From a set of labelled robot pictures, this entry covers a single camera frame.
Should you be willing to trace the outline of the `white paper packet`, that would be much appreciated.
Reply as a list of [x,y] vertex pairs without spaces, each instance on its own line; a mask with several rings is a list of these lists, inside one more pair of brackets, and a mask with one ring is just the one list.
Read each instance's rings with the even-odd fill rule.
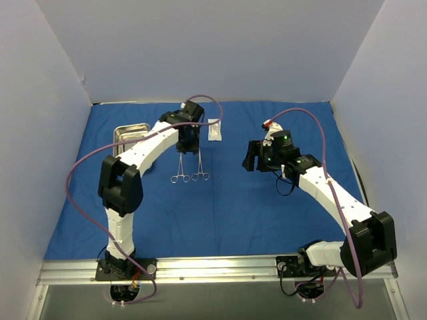
[[222,141],[221,120],[208,119],[208,140],[209,141]]

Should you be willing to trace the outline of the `steel hemostat forceps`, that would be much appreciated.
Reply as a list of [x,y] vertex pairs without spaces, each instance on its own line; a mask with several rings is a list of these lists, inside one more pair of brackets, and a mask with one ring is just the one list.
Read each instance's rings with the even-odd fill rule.
[[204,181],[207,181],[210,178],[209,173],[203,170],[203,162],[201,157],[201,151],[198,152],[197,159],[197,172],[191,175],[192,181],[197,181],[199,178],[202,178]]
[[184,173],[183,154],[180,153],[179,154],[179,163],[178,163],[177,173],[175,175],[171,176],[170,181],[173,184],[176,184],[179,180],[182,180],[184,183],[188,183],[190,181],[190,179],[191,179],[191,177]]

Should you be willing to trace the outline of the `steel instrument tray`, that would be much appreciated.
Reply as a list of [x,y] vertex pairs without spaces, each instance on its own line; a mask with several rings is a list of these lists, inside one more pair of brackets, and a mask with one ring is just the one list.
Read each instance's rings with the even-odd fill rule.
[[[133,141],[135,139],[145,137],[149,131],[150,126],[147,123],[119,126],[113,131],[113,143]],[[135,144],[136,142],[115,146],[113,148],[113,156],[117,157],[123,152],[131,149]]]

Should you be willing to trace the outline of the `blue surgical drape cloth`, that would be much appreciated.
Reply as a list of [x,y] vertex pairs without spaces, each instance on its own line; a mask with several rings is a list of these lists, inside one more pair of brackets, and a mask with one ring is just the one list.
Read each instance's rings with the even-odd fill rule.
[[[101,163],[111,153],[113,131],[147,123],[178,108],[176,103],[106,104],[91,108],[66,201],[48,244],[47,260],[96,258],[107,244],[107,215],[97,193]],[[326,158],[328,173],[355,198],[362,195],[352,164],[327,102],[271,101],[204,103],[209,119],[224,112],[222,141],[201,130],[204,181],[173,184],[179,154],[165,151],[142,179],[143,201],[133,220],[138,257],[207,257],[293,253],[314,240],[342,241],[344,234],[328,212],[301,189],[277,182],[272,173],[242,167],[248,142],[260,140],[270,117],[289,129],[304,154]],[[186,175],[197,172],[198,155],[183,156]]]

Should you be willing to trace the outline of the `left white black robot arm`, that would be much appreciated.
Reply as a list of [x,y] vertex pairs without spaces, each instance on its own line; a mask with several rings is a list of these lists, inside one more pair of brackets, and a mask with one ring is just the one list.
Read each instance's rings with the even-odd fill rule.
[[196,123],[203,116],[204,109],[198,104],[187,103],[177,111],[168,111],[143,141],[103,160],[98,194],[105,207],[110,234],[105,259],[118,279],[130,278],[135,270],[135,263],[129,257],[135,254],[133,214],[143,200],[143,174],[174,145],[180,153],[196,153],[200,129]]

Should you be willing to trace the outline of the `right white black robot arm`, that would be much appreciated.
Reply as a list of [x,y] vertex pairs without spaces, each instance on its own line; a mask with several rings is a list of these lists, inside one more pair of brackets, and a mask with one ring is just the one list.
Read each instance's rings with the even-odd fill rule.
[[279,171],[294,187],[313,197],[339,225],[343,241],[315,240],[299,248],[298,271],[311,275],[320,267],[343,267],[353,276],[365,276],[397,258],[392,216],[375,212],[325,175],[312,155],[293,145],[280,151],[263,141],[250,141],[242,162],[246,171]]

